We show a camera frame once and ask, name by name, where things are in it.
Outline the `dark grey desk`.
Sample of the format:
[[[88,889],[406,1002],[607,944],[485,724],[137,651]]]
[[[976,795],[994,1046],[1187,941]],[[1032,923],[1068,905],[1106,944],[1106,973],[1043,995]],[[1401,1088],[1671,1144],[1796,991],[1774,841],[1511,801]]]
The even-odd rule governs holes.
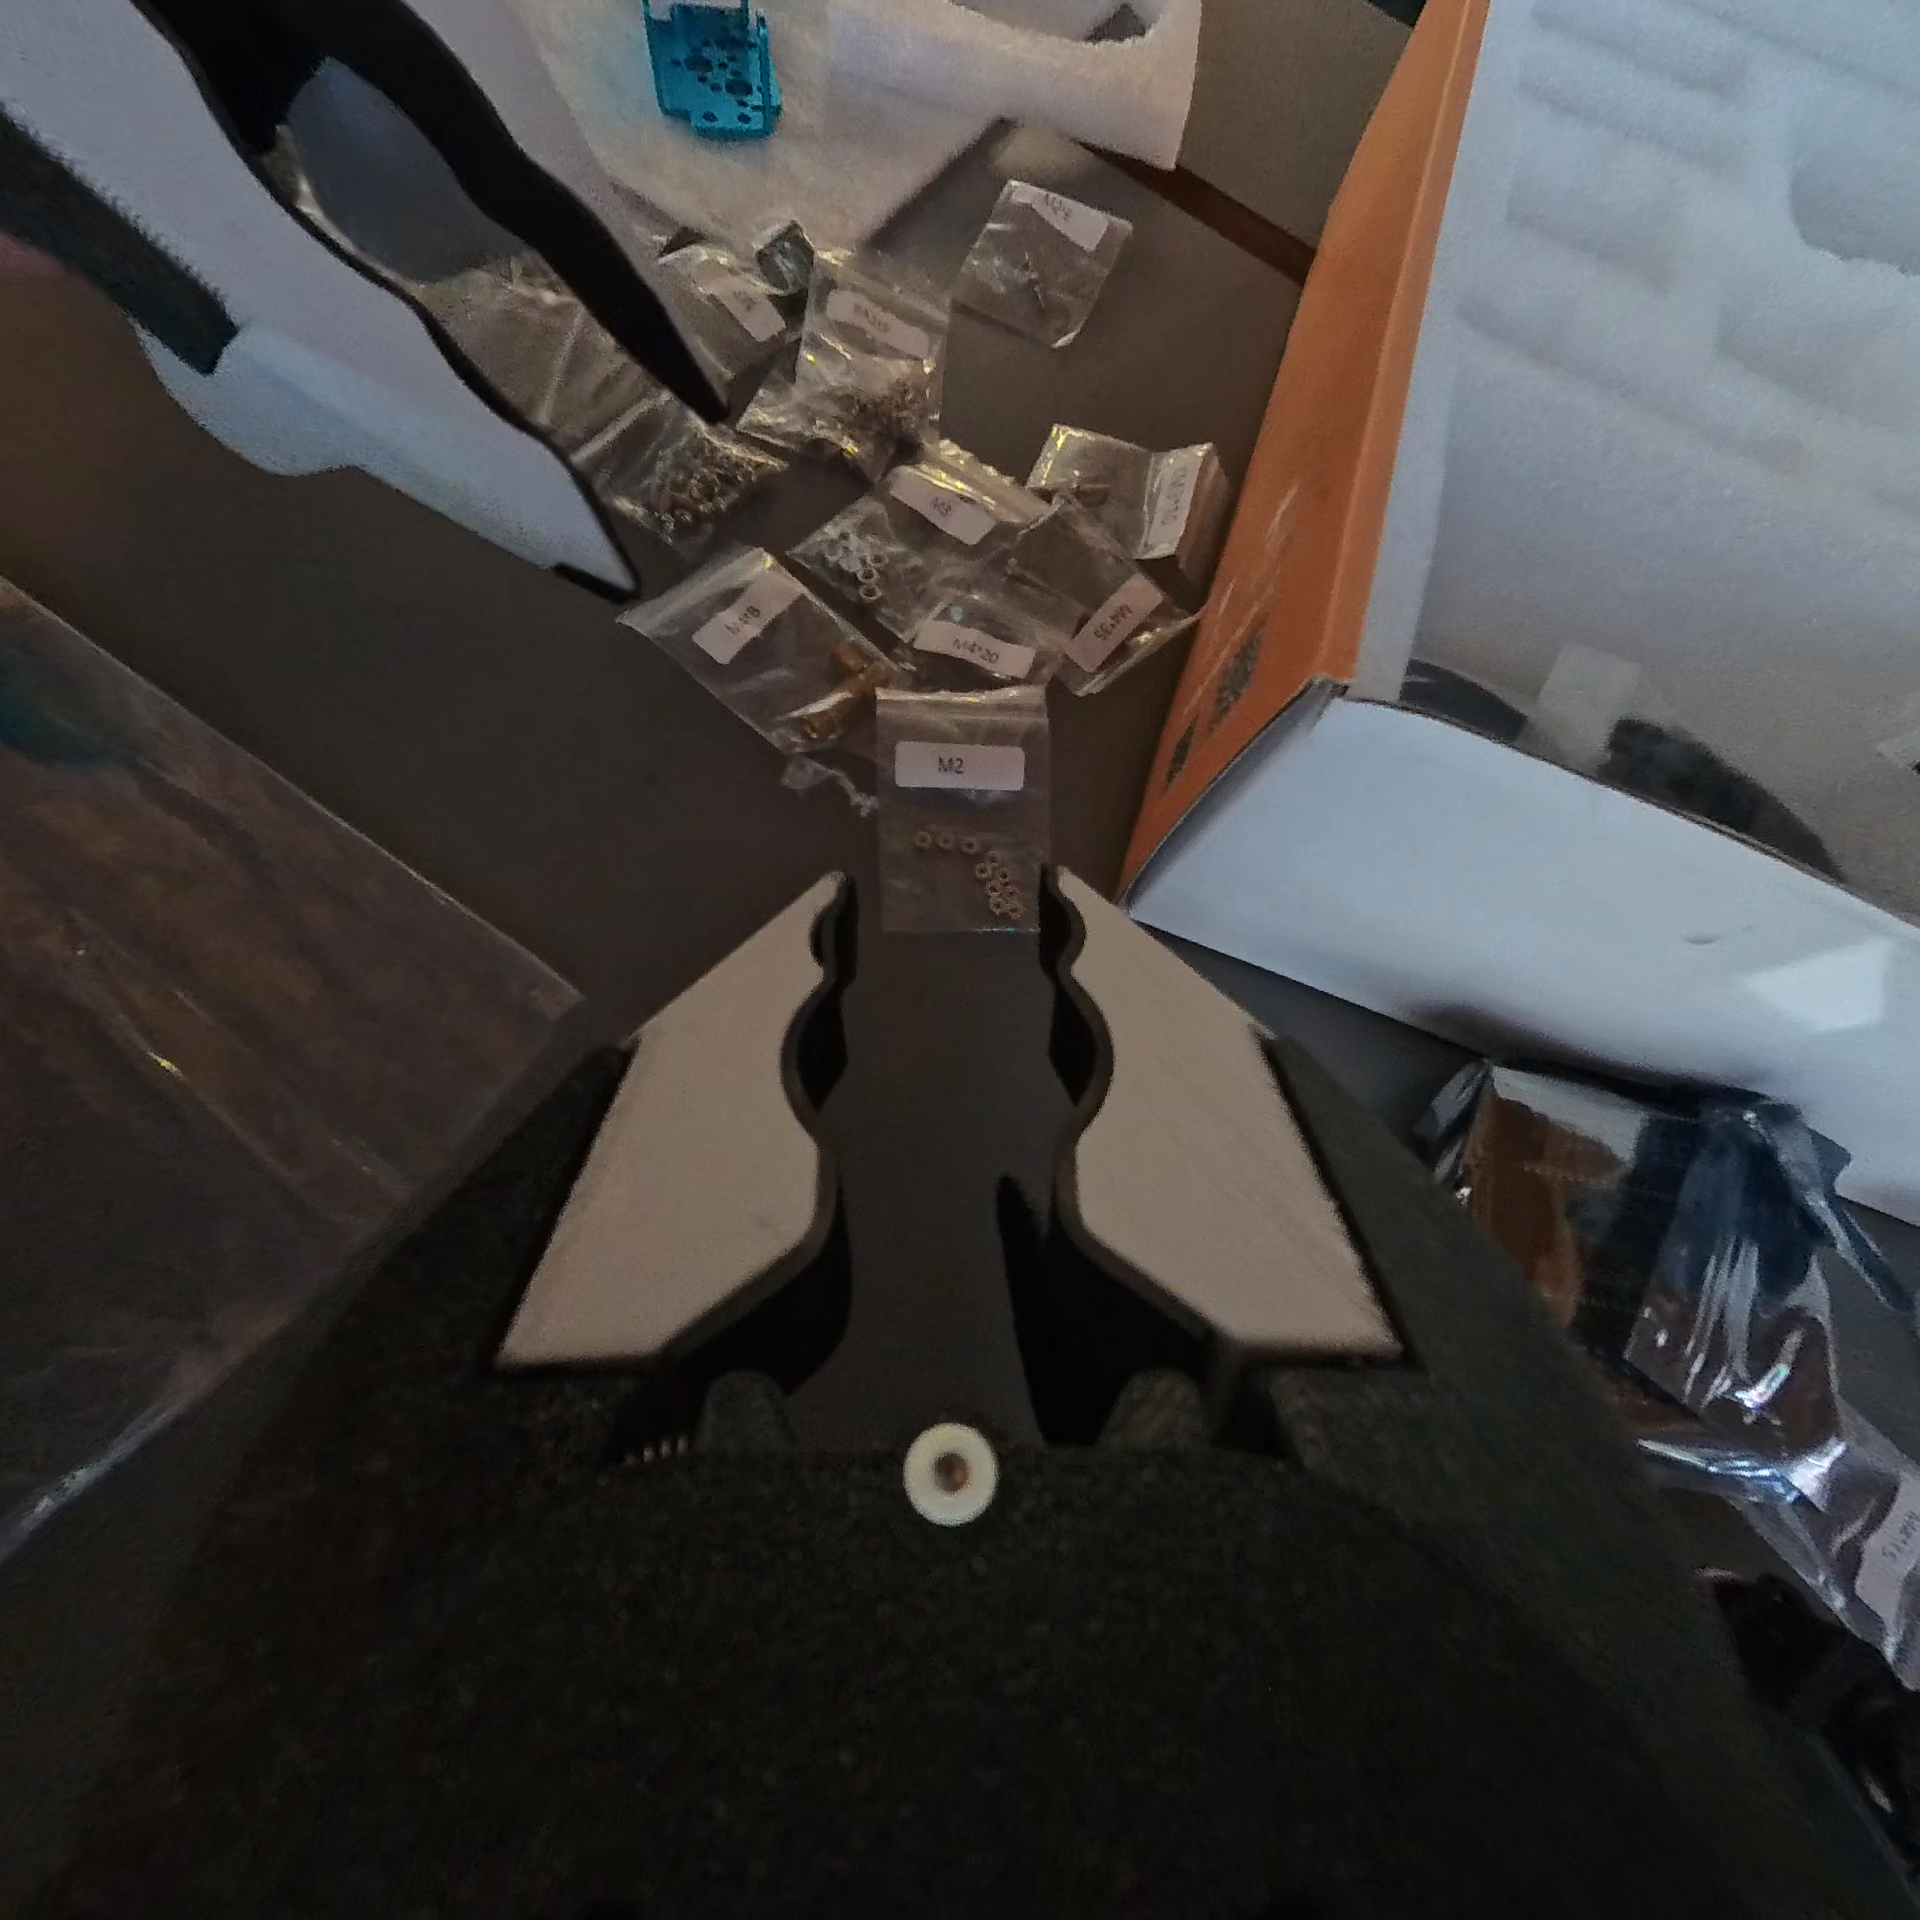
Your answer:
[[[1019,934],[884,934],[873,827],[774,753],[613,603],[359,474],[266,475],[163,389],[86,282],[3,253],[3,576],[432,880],[575,994],[431,1147],[418,1211],[582,1054],[774,910],[857,878],[851,1066],[826,1103],[851,1331],[799,1397],[826,1448],[945,1406],[1028,1442],[995,1183],[1040,1193],[1065,1114]]]

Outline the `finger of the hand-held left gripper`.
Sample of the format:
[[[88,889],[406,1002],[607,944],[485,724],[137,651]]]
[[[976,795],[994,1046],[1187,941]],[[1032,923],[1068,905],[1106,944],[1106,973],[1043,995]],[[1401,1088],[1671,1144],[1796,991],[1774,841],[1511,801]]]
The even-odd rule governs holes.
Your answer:
[[[701,420],[724,417],[515,4],[301,4],[301,33],[370,84],[465,202],[557,267],[642,369]]]
[[[3,111],[232,314],[236,341],[209,376],[129,321],[163,386],[217,443],[282,475],[359,470],[538,570],[635,591],[589,484],[406,291],[275,192],[141,4],[3,4]]]

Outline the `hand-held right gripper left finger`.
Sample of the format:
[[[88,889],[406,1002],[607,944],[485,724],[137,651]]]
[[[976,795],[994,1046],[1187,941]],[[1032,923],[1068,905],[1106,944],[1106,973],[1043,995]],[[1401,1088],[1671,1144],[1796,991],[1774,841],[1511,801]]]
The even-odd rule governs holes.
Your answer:
[[[857,944],[831,869],[638,1023],[506,1316],[498,1375],[797,1389],[851,1316],[844,1184],[822,1108],[848,1066]]]

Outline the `white foam box insert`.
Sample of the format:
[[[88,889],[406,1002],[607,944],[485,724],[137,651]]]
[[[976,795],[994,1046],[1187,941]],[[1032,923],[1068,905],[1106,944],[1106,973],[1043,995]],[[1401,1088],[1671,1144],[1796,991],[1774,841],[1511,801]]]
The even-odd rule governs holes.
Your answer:
[[[1432,260],[1412,655],[1564,649],[1917,910],[1917,4],[1492,4]]]

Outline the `white foam sheet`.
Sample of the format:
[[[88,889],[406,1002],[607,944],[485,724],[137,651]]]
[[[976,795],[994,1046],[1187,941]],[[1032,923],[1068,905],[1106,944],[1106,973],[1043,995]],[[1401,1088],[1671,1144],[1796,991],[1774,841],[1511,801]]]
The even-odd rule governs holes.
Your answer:
[[[642,4],[515,11],[602,171],[730,240],[857,246],[994,123],[1171,168],[1201,49],[1199,4],[756,4],[782,119],[710,139],[658,105]]]

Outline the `pile of screw bags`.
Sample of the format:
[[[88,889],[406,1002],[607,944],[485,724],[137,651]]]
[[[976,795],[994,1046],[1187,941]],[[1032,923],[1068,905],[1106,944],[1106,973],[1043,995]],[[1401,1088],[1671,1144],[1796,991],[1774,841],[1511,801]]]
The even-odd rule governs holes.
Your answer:
[[[1153,448],[1050,420],[1021,474],[945,427],[953,318],[987,346],[1065,355],[1144,265],[1136,221],[1006,180],[957,270],[881,253],[804,255],[797,341],[730,431],[689,424],[602,468],[662,543],[709,538],[804,460],[860,480],[787,548],[710,548],[627,621],[795,767],[873,753],[877,698],[1085,698],[1194,621],[1230,485],[1213,443]]]

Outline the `large clear plastic bag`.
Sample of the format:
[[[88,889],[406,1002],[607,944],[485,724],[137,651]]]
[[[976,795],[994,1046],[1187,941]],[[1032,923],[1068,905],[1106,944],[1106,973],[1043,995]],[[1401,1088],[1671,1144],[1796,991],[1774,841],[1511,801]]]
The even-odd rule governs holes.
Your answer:
[[[438,1193],[580,994],[3,587],[3,1556]]]

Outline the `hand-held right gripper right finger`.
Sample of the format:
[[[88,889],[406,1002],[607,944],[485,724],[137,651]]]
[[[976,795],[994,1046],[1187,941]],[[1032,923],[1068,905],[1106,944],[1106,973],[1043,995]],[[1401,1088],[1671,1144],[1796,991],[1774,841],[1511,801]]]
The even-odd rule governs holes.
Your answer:
[[[1143,1377],[1239,1435],[1268,1370],[1401,1366],[1282,1040],[1068,867],[1043,869],[1040,962],[1065,1114],[1006,1280],[1043,1440],[1093,1448]]]

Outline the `blue perforated servo bracket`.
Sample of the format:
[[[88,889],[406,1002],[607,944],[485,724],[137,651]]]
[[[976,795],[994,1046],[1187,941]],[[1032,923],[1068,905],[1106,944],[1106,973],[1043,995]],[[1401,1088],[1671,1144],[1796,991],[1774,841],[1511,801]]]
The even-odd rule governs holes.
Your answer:
[[[716,141],[777,129],[782,84],[753,4],[642,4],[642,29],[662,117]]]

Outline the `orange cardboard box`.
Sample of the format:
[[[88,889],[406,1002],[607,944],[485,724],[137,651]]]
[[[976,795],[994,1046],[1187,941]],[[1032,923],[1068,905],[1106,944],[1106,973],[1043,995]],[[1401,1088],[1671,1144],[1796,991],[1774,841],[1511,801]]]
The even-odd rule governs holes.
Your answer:
[[[1917,1221],[1917,912],[1630,659],[1564,649],[1521,703],[1409,649],[1402,439],[1486,17],[1427,4],[1329,205],[1123,901],[1460,1046],[1778,1096]]]

